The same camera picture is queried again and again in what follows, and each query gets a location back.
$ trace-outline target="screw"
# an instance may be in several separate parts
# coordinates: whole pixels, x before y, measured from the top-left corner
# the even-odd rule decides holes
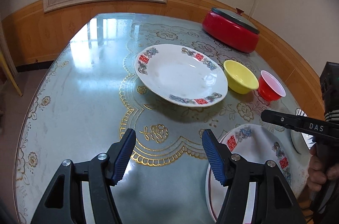
[[[232,154],[231,155],[231,159],[234,160],[234,161],[239,161],[240,160],[240,155],[239,154]]]
[[[69,159],[66,159],[65,161],[62,162],[62,165],[64,167],[68,167],[71,164],[71,161]]]
[[[267,164],[268,164],[268,166],[271,167],[271,168],[275,167],[275,165],[276,165],[276,163],[275,163],[274,161],[272,161],[272,160],[268,160],[268,161],[267,161]]]
[[[105,160],[107,158],[107,154],[106,153],[100,153],[99,155],[98,155],[98,159],[99,160]]]

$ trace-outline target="dining table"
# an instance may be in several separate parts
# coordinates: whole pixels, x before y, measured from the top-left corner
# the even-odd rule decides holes
[[[209,107],[184,107],[148,89],[135,71],[138,53],[158,44],[186,46],[223,69],[245,65],[259,78],[274,75],[286,97],[268,102],[258,92],[228,89]],[[257,124],[284,145],[296,196],[307,178],[308,152],[299,154],[290,130],[265,123],[265,109],[294,114],[298,104],[256,52],[239,52],[214,39],[201,24],[159,15],[109,13],[91,19],[69,41],[38,87],[23,122],[16,155],[14,194],[18,218],[30,223],[44,191],[65,159],[89,161],[120,141],[128,128],[136,145],[123,179],[111,187],[124,224],[213,224],[206,204],[208,160],[202,133],[217,139],[243,124]],[[88,182],[82,183],[87,224],[95,223]]]

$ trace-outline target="hand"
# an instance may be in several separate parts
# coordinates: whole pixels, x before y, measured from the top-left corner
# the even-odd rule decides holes
[[[309,177],[307,178],[307,185],[312,191],[320,191],[321,186],[325,184],[326,180],[335,180],[339,178],[339,164],[335,164],[329,168],[324,174],[324,165],[321,163],[319,158],[316,156],[317,149],[314,145],[310,149],[310,154],[313,155],[310,160],[308,168]]]

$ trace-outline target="black baseboard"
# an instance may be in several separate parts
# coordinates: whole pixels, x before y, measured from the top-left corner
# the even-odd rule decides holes
[[[17,66],[18,72],[26,72],[32,70],[48,69],[52,65],[53,61],[45,61],[42,63],[33,63],[27,65]]]

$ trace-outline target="lid knob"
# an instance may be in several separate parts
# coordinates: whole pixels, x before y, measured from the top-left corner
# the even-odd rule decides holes
[[[239,9],[239,8],[236,8],[236,10],[237,10],[237,14],[238,15],[241,15],[244,11],[243,10],[241,10],[241,9]]]

